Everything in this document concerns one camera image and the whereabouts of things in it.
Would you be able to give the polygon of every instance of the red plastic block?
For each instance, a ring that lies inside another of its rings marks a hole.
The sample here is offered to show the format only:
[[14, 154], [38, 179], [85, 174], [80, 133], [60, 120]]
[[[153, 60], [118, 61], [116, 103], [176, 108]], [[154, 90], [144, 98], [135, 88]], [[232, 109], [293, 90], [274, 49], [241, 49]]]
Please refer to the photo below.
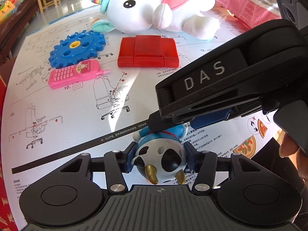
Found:
[[122, 38], [118, 67], [178, 68], [175, 41], [172, 38], [148, 35]]
[[134, 67], [164, 67], [161, 36], [136, 35]]
[[135, 37], [123, 37], [118, 56], [118, 67], [133, 67]]
[[179, 56], [177, 54], [177, 47], [173, 38], [161, 38], [164, 50], [164, 67], [178, 68]]

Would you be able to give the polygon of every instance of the rainbow horn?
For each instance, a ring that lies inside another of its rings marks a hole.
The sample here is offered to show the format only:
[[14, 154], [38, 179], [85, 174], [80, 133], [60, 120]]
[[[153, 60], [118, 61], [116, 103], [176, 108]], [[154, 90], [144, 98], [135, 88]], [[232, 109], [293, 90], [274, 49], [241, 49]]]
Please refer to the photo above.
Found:
[[89, 0], [89, 1], [101, 5], [103, 0]]

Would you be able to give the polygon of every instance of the pizza illustration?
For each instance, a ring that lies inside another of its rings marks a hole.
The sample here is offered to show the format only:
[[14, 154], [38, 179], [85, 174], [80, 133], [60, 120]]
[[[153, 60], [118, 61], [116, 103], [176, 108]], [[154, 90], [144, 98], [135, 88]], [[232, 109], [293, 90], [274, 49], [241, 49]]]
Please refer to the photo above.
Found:
[[260, 119], [258, 119], [258, 129], [261, 137], [264, 138], [267, 131], [267, 127], [263, 124], [263, 122], [260, 121]]
[[233, 150], [233, 153], [240, 153], [245, 155], [247, 158], [253, 157], [256, 152], [256, 139], [254, 136], [250, 136], [240, 146]]

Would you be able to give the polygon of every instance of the pink toy phone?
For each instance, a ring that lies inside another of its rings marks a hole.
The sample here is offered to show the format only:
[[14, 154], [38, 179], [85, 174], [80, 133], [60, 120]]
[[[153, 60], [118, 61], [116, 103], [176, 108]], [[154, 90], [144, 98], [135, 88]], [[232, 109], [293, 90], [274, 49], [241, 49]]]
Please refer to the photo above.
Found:
[[75, 82], [94, 79], [98, 75], [108, 74], [110, 70], [101, 70], [97, 60], [85, 60], [72, 66], [53, 70], [50, 73], [48, 84], [50, 88], [57, 89]]

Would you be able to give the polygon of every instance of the blue white figurine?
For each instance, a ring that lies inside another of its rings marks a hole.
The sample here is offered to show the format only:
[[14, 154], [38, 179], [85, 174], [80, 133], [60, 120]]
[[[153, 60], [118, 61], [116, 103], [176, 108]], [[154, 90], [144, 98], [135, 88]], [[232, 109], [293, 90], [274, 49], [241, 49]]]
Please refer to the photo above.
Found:
[[186, 154], [180, 139], [187, 135], [187, 131], [185, 123], [158, 133], [152, 133], [149, 127], [135, 132], [133, 138], [139, 148], [131, 163], [154, 185], [175, 178], [178, 184], [184, 184]]

